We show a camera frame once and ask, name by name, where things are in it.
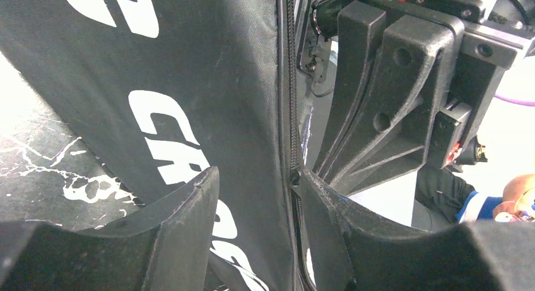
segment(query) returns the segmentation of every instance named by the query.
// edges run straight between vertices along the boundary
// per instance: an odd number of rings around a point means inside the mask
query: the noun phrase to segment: white paint splatter
[[[60,223],[52,223],[49,220],[25,220],[25,222],[44,222],[44,223],[51,223],[51,224],[59,226],[59,227],[63,227],[62,224],[60,224]]]
[[[73,156],[74,156],[74,155],[80,155],[80,154],[84,154],[84,153],[86,153],[86,152],[87,152],[87,150],[72,151],[72,152],[71,152],[71,155],[73,155]]]
[[[5,138],[11,140],[13,143],[15,143],[17,146],[12,148],[6,148],[0,150],[0,153],[9,152],[9,151],[18,151],[22,159],[26,162],[25,165],[19,164],[12,169],[9,168],[2,168],[0,169],[0,177],[6,177],[10,174],[18,174],[19,176],[27,176],[28,174],[31,174],[33,172],[51,172],[55,174],[59,174],[64,179],[64,186],[63,186],[63,195],[65,198],[73,200],[73,201],[84,201],[89,204],[96,203],[97,201],[101,199],[107,199],[112,194],[115,193],[114,198],[115,199],[123,199],[123,198],[130,198],[129,201],[125,201],[124,203],[134,203],[134,199],[136,198],[132,193],[126,192],[125,190],[120,189],[121,183],[116,181],[115,177],[110,177],[108,175],[100,175],[96,177],[87,177],[80,174],[77,174],[75,172],[68,172],[65,170],[58,170],[58,169],[52,169],[49,167],[44,166],[38,166],[33,163],[30,156],[28,156],[28,152],[31,152],[35,155],[37,155],[40,158],[43,158],[45,160],[53,160],[54,163],[50,165],[50,167],[53,167],[65,157],[66,152],[81,138],[78,137],[74,141],[67,144],[55,157],[47,157],[45,155],[42,155],[37,150],[33,149],[32,147],[28,146],[27,144],[11,137],[11,136],[5,136],[2,135]],[[80,187],[75,187],[74,183],[83,181],[83,184]],[[87,186],[92,183],[97,182],[98,183],[98,189],[97,193],[93,198],[89,198],[86,193]]]
[[[69,150],[78,140],[81,139],[82,138],[78,136],[74,141],[68,143],[67,146],[63,147],[63,149],[57,154],[56,161],[50,166],[53,167],[59,164],[59,162],[61,162],[61,160],[65,157],[65,153],[67,152],[67,150]]]
[[[83,184],[80,187],[74,187],[74,183],[78,181],[80,178],[85,179],[87,182]],[[98,182],[98,189],[97,193],[94,197],[89,198],[86,193],[86,188],[89,186],[92,182]],[[102,189],[103,186],[102,183],[110,184],[110,187],[107,189]],[[107,199],[110,197],[110,195],[115,193],[114,198],[115,199],[122,199],[130,197],[129,201],[126,201],[125,203],[134,203],[134,198],[136,198],[132,193],[126,192],[125,190],[120,189],[121,183],[116,182],[114,177],[109,177],[107,175],[100,175],[95,176],[91,178],[87,178],[85,176],[78,177],[75,176],[72,179],[72,182],[70,185],[65,184],[63,187],[63,195],[70,199],[71,201],[84,201],[88,204],[96,203],[100,199]]]
[[[42,116],[39,116],[38,118],[39,118],[39,119],[44,119],[45,121],[58,122],[58,123],[60,123],[60,124],[65,124],[65,125],[67,124],[66,122],[56,121],[56,120],[48,119],[48,118],[46,118],[46,117],[42,117]]]

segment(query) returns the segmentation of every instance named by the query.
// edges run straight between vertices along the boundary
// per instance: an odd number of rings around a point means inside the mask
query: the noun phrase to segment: white lettering
[[[171,165],[158,167],[166,185],[189,182],[199,173],[210,167],[203,151],[175,141],[155,141],[145,138],[155,160],[169,160]],[[194,170],[190,164],[198,165],[201,170]]]
[[[116,0],[132,33],[156,38],[160,33],[152,0]],[[104,0],[67,0],[82,15],[108,26],[117,27]]]
[[[219,217],[219,221],[214,222],[212,235],[222,239],[235,239],[238,236],[238,229],[230,209],[224,202],[218,201],[216,215]]]
[[[177,120],[184,138],[188,142],[199,145],[185,112],[171,97],[157,92],[136,90],[129,94],[128,99],[132,113],[142,132],[157,134],[151,114],[165,114]],[[189,182],[197,176],[199,172],[193,170],[190,164],[198,165],[201,170],[210,166],[200,149],[173,141],[157,141],[148,138],[145,140],[154,159],[173,162],[172,165],[158,167],[158,171],[167,185]],[[236,223],[229,207],[221,200],[218,200],[216,214],[219,220],[214,222],[212,235],[222,239],[235,239],[238,236]],[[268,286],[258,279],[252,271],[249,259],[243,250],[223,241],[213,241],[212,245],[214,249],[210,248],[210,251],[238,269],[251,291],[269,291]]]
[[[232,266],[238,269],[245,281],[245,284],[251,291],[269,290],[268,286],[259,280],[258,277],[256,277],[256,275],[252,272],[249,260],[240,248],[228,242],[222,241],[213,241],[212,246],[214,249],[210,248],[210,251],[225,261],[228,261]]]
[[[130,108],[144,133],[156,134],[156,126],[151,114],[159,113],[173,117],[177,120],[184,138],[196,145],[193,131],[184,111],[178,103],[167,95],[151,91],[132,91],[128,96]],[[171,165],[158,167],[160,175],[166,185],[189,182],[204,169],[210,167],[204,153],[200,149],[187,146],[174,141],[157,141],[145,138],[148,148],[155,160],[168,160]],[[191,165],[197,165],[201,170],[194,170]]]

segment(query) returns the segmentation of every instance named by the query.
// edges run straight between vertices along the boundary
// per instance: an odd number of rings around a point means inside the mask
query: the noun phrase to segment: person
[[[421,204],[429,217],[427,226],[442,229],[448,224],[515,218],[515,204],[526,191],[535,188],[535,174],[523,174],[512,179],[503,189],[501,197],[480,193],[464,179],[446,169],[424,165],[416,179],[415,209]]]

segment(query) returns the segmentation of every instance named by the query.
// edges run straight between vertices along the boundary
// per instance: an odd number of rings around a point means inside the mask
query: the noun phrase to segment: black fabric bag
[[[143,203],[219,168],[205,290],[298,288],[293,0],[0,0],[0,13],[1,52]]]

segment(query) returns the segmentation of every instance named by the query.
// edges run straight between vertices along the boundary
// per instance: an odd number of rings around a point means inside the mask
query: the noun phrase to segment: red light
[[[453,162],[456,157],[459,155],[459,148],[461,147],[460,143],[455,143],[453,145],[453,148],[451,149],[450,153],[448,154],[448,157],[446,158],[446,166],[448,166],[451,162]]]

